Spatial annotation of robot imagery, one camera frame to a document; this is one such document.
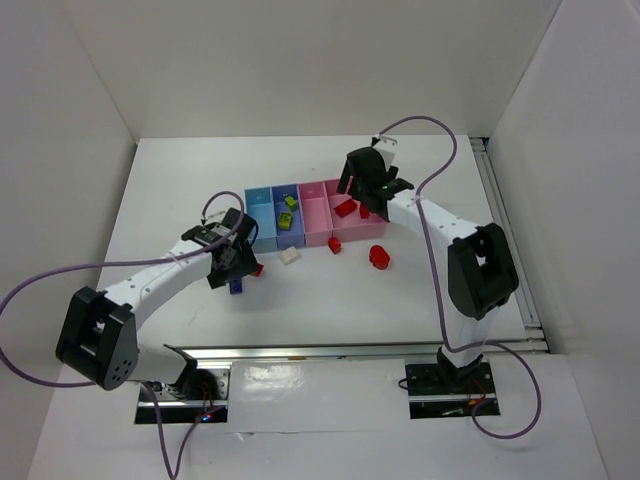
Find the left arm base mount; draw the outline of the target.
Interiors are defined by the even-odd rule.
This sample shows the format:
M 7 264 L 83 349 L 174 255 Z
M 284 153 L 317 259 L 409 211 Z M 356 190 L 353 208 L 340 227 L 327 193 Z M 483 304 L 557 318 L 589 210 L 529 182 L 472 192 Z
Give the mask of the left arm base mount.
M 198 370 L 195 382 L 186 393 L 160 382 L 152 382 L 151 388 L 162 423 L 187 425 L 198 416 L 203 417 L 201 422 L 204 424 L 226 423 L 230 380 L 229 364 L 212 364 Z

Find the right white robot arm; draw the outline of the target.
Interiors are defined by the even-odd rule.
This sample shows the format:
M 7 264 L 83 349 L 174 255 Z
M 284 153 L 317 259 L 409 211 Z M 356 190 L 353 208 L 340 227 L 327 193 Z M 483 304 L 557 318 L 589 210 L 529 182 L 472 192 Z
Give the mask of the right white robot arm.
M 337 191 L 426 241 L 444 342 L 437 362 L 460 378 L 480 363 L 499 309 L 519 287 L 513 257 L 502 227 L 465 220 L 427 199 L 398 176 L 393 158 L 380 146 L 350 152 Z

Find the green lego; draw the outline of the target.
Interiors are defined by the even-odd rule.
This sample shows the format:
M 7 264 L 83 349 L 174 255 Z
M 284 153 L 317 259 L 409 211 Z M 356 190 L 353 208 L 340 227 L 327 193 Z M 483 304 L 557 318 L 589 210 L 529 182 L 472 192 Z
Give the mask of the green lego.
M 289 211 L 283 211 L 279 214 L 277 227 L 282 231 L 290 231 L 293 225 L 293 214 Z
M 296 211 L 299 207 L 298 201 L 293 196 L 286 196 L 284 203 L 290 211 Z

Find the round red lego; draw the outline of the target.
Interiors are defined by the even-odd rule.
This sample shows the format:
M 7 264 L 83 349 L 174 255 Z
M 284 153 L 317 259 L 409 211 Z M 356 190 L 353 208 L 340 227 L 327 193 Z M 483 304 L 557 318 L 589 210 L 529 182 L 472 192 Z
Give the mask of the round red lego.
M 369 250 L 369 262 L 378 270 L 386 270 L 391 263 L 389 253 L 381 245 L 373 245 Z

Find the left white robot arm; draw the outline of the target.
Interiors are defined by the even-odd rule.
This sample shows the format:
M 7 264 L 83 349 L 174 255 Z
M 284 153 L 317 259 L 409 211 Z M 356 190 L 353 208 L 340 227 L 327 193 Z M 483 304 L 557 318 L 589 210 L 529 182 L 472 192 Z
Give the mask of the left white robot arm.
M 219 222 L 186 231 L 163 256 L 135 275 L 71 298 L 55 355 L 63 364 L 105 391 L 127 381 L 161 383 L 186 395 L 199 376 L 198 362 L 184 350 L 164 344 L 144 347 L 144 323 L 191 284 L 205 280 L 212 289 L 256 273 L 252 250 L 256 221 L 230 208 Z

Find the purple lego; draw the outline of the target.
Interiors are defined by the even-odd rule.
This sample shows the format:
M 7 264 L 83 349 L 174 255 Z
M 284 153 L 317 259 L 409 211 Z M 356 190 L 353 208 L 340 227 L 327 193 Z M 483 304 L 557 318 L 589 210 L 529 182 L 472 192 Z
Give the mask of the purple lego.
M 229 282 L 229 293 L 231 295 L 240 295 L 243 293 L 243 282 L 241 279 L 235 279 Z

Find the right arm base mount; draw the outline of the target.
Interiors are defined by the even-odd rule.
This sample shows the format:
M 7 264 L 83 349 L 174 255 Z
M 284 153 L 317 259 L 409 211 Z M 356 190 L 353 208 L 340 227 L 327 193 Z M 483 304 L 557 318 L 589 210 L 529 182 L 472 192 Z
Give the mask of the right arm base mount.
M 493 373 L 488 362 L 462 380 L 447 383 L 436 363 L 406 364 L 398 386 L 408 395 L 411 420 L 450 419 L 501 414 Z

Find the white square lego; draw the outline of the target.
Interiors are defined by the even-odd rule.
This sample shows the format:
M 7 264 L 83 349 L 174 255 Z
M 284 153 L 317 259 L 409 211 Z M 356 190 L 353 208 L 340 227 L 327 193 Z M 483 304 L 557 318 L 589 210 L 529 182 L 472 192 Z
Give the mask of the white square lego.
M 288 266 L 301 258 L 300 251 L 295 246 L 290 246 L 279 253 L 281 262 Z

